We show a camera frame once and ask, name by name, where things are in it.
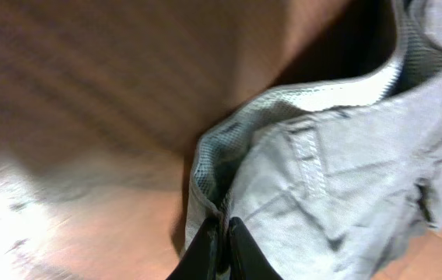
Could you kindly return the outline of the grey shorts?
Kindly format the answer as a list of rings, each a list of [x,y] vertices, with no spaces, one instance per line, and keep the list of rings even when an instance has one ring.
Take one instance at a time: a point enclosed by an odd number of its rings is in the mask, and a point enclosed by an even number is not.
[[[381,14],[377,67],[269,89],[200,138],[187,245],[238,217],[284,279],[368,279],[442,228],[442,1]]]

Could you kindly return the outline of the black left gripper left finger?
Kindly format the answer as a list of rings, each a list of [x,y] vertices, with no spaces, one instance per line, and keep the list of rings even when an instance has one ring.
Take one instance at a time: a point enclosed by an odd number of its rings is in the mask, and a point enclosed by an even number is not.
[[[167,280],[215,280],[219,256],[219,221],[207,218]]]

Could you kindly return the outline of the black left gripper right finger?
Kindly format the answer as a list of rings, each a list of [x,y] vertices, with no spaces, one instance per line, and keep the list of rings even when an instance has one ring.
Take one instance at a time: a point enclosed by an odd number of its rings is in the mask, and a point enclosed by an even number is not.
[[[227,233],[231,280],[282,280],[240,218],[230,220]]]

